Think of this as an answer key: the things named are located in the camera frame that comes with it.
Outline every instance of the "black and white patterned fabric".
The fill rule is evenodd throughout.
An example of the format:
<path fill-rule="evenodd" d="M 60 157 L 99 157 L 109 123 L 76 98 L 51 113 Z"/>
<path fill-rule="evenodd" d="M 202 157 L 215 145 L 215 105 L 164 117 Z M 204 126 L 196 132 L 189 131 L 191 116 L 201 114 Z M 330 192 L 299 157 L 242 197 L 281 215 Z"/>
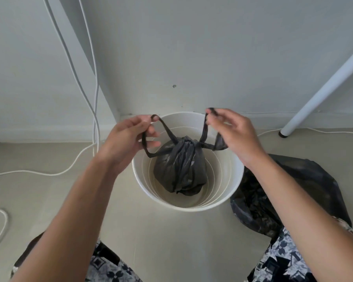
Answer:
<path fill-rule="evenodd" d="M 30 251 L 37 244 L 43 233 L 33 239 L 25 252 L 13 266 L 11 277 L 19 269 Z M 96 243 L 93 255 L 90 259 L 85 282 L 142 282 L 133 272 L 131 267 L 125 264 L 119 256 L 105 246 L 100 240 Z"/>
<path fill-rule="evenodd" d="M 353 229 L 342 219 L 340 226 L 353 234 Z M 316 282 L 289 231 L 284 227 L 272 240 L 264 256 L 245 282 Z"/>

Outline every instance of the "garbage bag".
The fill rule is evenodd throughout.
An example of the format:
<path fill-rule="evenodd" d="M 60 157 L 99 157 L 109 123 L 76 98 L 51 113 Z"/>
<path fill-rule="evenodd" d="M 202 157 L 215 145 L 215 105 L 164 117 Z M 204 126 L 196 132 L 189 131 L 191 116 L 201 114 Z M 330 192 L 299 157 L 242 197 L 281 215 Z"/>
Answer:
<path fill-rule="evenodd" d="M 352 226 L 343 196 L 336 180 L 320 165 L 308 159 L 281 155 L 270 156 L 330 215 L 341 218 Z M 268 237 L 278 235 L 283 227 L 280 217 L 268 196 L 256 180 L 255 175 L 245 168 L 242 181 L 230 198 L 235 216 L 246 227 Z"/>
<path fill-rule="evenodd" d="M 210 150 L 224 150 L 227 148 L 224 139 L 218 133 L 215 144 L 208 144 L 208 126 L 205 123 L 200 140 L 191 139 L 188 136 L 176 137 L 160 118 L 170 141 L 166 142 L 157 152 L 150 153 L 146 148 L 146 135 L 142 134 L 142 145 L 149 158 L 157 157 L 153 174 L 155 179 L 170 193 L 182 193 L 193 196 L 201 191 L 207 183 L 207 167 L 203 148 Z"/>

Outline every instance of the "hand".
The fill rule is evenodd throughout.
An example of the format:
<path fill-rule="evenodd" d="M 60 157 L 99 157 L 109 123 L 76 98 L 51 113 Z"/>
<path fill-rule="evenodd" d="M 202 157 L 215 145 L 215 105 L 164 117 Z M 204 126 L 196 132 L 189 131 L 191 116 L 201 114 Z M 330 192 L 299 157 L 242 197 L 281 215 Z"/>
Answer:
<path fill-rule="evenodd" d="M 254 161 L 267 156 L 249 118 L 225 108 L 216 108 L 215 110 L 218 117 L 212 114 L 210 109 L 206 109 L 209 114 L 207 124 L 222 135 L 227 146 L 245 166 L 251 169 L 250 166 Z"/>
<path fill-rule="evenodd" d="M 141 134 L 146 131 L 146 136 L 158 137 L 151 122 L 158 121 L 159 117 L 151 119 L 150 115 L 135 116 L 117 123 L 108 135 L 105 144 L 99 149 L 97 157 L 108 162 L 113 167 L 115 176 L 119 175 L 131 162 L 136 153 L 143 147 Z M 148 148 L 160 146 L 159 141 L 147 141 Z"/>

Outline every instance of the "baseboard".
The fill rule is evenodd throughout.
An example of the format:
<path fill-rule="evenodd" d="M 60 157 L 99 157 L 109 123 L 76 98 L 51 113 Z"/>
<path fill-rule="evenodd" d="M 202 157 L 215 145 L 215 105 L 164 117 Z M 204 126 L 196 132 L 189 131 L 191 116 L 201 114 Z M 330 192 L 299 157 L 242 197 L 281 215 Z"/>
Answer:
<path fill-rule="evenodd" d="M 282 128 L 295 113 L 243 113 L 257 129 Z M 114 124 L 100 126 L 104 140 Z M 351 128 L 353 114 L 312 113 L 300 126 L 312 128 Z M 31 126 L 0 128 L 0 142 L 90 142 L 92 126 Z"/>
<path fill-rule="evenodd" d="M 101 140 L 107 138 L 114 124 L 100 125 Z M 30 126 L 0 128 L 0 142 L 90 142 L 92 125 L 88 126 Z"/>

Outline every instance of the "white trash can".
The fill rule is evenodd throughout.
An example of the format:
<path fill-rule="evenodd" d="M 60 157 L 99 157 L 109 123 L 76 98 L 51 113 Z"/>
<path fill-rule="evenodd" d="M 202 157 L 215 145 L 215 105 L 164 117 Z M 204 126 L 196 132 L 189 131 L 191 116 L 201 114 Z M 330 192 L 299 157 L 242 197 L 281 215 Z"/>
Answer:
<path fill-rule="evenodd" d="M 175 136 L 184 137 L 187 135 L 198 140 L 202 134 L 204 117 L 203 114 L 195 112 L 178 112 L 161 118 Z M 161 145 L 170 141 L 159 121 L 154 123 L 154 127 L 161 133 L 157 138 Z M 206 142 L 214 144 L 216 134 L 217 132 L 209 127 Z M 154 153 L 158 149 L 159 147 L 150 148 L 149 151 Z M 203 149 L 203 152 L 207 164 L 208 182 L 194 196 L 166 191 L 153 175 L 156 157 L 149 158 L 144 150 L 139 151 L 133 158 L 132 167 L 140 187 L 156 202 L 184 212 L 203 211 L 216 207 L 229 199 L 238 188 L 244 171 L 243 163 L 229 149 L 220 151 Z"/>

